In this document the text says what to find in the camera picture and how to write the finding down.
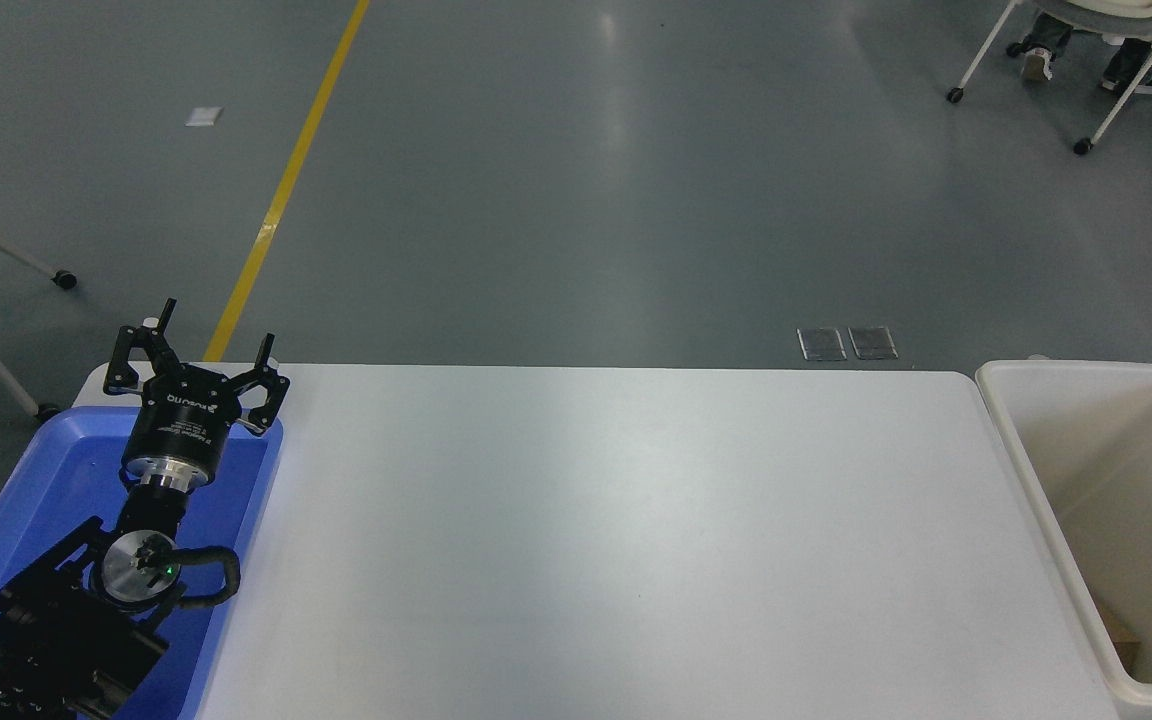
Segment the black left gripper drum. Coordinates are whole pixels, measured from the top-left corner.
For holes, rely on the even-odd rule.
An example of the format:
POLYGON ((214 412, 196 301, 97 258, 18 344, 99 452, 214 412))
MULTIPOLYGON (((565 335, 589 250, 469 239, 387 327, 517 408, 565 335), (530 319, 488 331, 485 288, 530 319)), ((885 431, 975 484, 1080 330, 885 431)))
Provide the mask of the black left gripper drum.
POLYGON ((156 458, 215 473, 232 425, 241 414, 229 378, 200 366, 157 374, 142 393, 141 414, 124 450, 127 473, 156 458))

